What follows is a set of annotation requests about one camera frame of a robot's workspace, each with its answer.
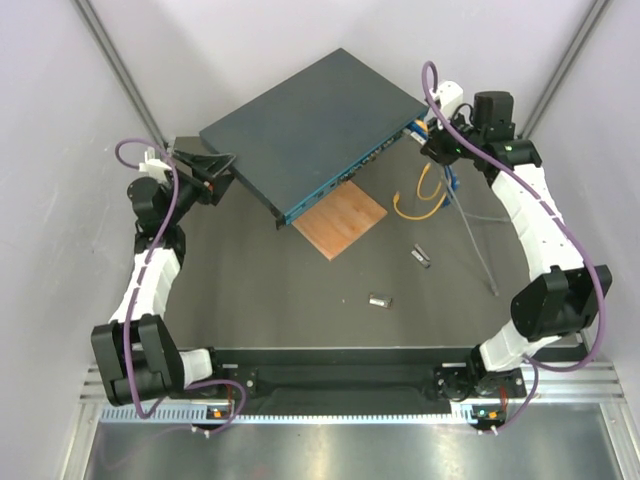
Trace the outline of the dark transceiver module pair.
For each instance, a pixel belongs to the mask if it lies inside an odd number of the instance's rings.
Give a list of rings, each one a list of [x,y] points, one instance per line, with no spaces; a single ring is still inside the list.
[[[419,244],[415,244],[411,250],[411,255],[424,267],[431,266],[431,259]]]

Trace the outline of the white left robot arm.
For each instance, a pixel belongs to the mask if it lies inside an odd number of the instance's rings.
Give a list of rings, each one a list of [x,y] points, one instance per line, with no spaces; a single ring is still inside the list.
[[[91,346],[114,406],[176,397],[194,386],[205,396],[226,387],[208,348],[181,351],[164,322],[170,291],[186,256],[181,219],[196,204],[217,205],[233,176],[233,154],[198,155],[148,147],[126,194],[135,215],[134,258],[123,299]]]

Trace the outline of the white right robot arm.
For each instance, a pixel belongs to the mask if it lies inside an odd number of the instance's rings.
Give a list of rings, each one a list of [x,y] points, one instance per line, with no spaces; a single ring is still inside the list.
[[[591,326],[597,328],[591,351],[598,353],[606,326],[605,296],[612,274],[596,266],[568,230],[549,192],[541,157],[534,144],[515,135],[514,98],[505,91],[475,95],[471,117],[464,118],[462,90],[453,82],[428,88],[425,99],[434,119],[422,148],[442,166],[470,159],[501,202],[521,243],[529,284],[511,301],[510,318],[471,354],[466,380],[487,396],[540,349]]]

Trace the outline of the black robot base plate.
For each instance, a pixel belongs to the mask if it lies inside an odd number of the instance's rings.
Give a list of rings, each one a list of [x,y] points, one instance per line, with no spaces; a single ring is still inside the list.
[[[440,414],[455,401],[515,403],[521,368],[489,373],[471,348],[218,348],[214,375],[241,383],[258,416]]]

